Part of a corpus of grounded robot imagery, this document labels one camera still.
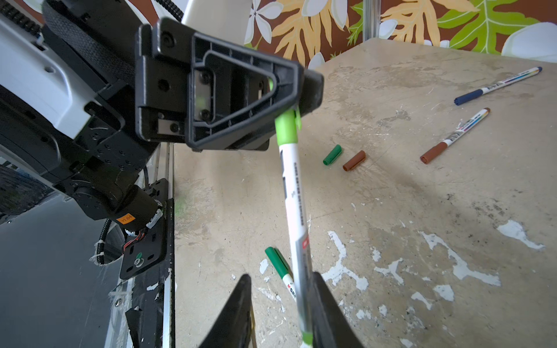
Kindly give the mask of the dark green pen cap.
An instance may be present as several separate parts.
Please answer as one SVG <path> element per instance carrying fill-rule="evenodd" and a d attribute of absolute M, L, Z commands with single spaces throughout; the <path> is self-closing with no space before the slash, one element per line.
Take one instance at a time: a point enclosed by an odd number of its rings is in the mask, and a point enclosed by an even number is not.
<path fill-rule="evenodd" d="M 323 164 L 326 166 L 331 165 L 334 163 L 338 157 L 342 154 L 342 147 L 340 145 L 336 145 L 331 152 L 323 159 Z"/>

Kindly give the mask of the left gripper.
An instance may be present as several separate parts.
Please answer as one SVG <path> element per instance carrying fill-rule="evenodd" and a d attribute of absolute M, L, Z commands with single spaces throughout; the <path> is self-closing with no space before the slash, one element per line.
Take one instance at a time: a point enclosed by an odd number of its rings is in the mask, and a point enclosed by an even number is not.
<path fill-rule="evenodd" d="M 74 70 L 96 92 L 75 145 L 83 172 L 137 174 L 161 142 L 195 151 L 264 152 L 274 120 L 300 100 L 304 67 L 163 18 L 79 17 L 73 21 Z M 208 116 L 190 108 L 193 73 L 209 73 Z"/>

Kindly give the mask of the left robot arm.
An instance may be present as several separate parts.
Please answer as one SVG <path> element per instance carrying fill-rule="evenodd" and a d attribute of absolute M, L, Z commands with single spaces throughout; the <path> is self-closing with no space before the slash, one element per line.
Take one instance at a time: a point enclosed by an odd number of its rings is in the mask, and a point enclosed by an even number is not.
<path fill-rule="evenodd" d="M 159 143 L 264 151 L 280 114 L 322 103 L 322 74 L 240 44 L 253 1 L 1 3 L 1 150 L 88 217 L 152 229 L 137 185 Z"/>

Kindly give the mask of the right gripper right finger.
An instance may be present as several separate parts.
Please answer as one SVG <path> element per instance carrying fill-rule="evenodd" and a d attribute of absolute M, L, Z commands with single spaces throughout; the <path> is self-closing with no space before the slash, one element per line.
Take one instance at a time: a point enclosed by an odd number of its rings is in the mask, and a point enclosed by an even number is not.
<path fill-rule="evenodd" d="M 362 348 L 322 275 L 313 272 L 310 285 L 313 347 Z"/>

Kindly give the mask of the brown pen cap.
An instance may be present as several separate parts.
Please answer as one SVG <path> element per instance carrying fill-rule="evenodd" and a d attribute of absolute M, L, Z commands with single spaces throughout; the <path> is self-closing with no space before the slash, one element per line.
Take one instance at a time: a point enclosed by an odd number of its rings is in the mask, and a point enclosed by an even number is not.
<path fill-rule="evenodd" d="M 361 150 L 360 152 L 358 152 L 354 157 L 352 157 L 350 160 L 348 160 L 343 166 L 343 170 L 348 172 L 348 171 L 352 171 L 355 168 L 358 167 L 358 165 L 360 165 L 363 161 L 366 160 L 366 153 Z"/>

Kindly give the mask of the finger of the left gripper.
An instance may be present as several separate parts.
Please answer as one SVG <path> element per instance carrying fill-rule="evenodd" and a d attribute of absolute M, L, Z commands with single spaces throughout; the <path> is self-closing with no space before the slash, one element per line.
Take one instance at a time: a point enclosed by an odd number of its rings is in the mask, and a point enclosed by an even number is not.
<path fill-rule="evenodd" d="M 305 70 L 302 94 L 298 104 L 301 116 L 320 107 L 323 101 L 323 90 L 324 76 L 314 70 Z M 266 151 L 269 148 L 270 138 L 275 133 L 275 123 L 271 121 L 232 144 L 227 150 Z"/>

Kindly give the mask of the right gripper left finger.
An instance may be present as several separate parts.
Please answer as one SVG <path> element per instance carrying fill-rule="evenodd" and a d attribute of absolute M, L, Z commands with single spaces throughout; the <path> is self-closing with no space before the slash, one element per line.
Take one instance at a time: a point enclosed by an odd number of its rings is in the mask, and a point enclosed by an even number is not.
<path fill-rule="evenodd" d="M 206 347 L 254 347 L 252 280 L 242 275 L 213 327 L 200 345 Z"/>

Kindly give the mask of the light green capped marker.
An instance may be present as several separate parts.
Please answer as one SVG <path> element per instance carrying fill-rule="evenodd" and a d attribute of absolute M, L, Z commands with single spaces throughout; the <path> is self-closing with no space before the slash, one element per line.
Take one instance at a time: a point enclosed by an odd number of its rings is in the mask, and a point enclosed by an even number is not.
<path fill-rule="evenodd" d="M 275 119 L 277 144 L 284 184 L 284 204 L 291 250 L 291 270 L 297 301 L 302 346 L 313 346 L 313 324 L 310 311 L 310 239 L 302 189 L 298 134 L 301 128 L 299 109 L 293 108 Z"/>

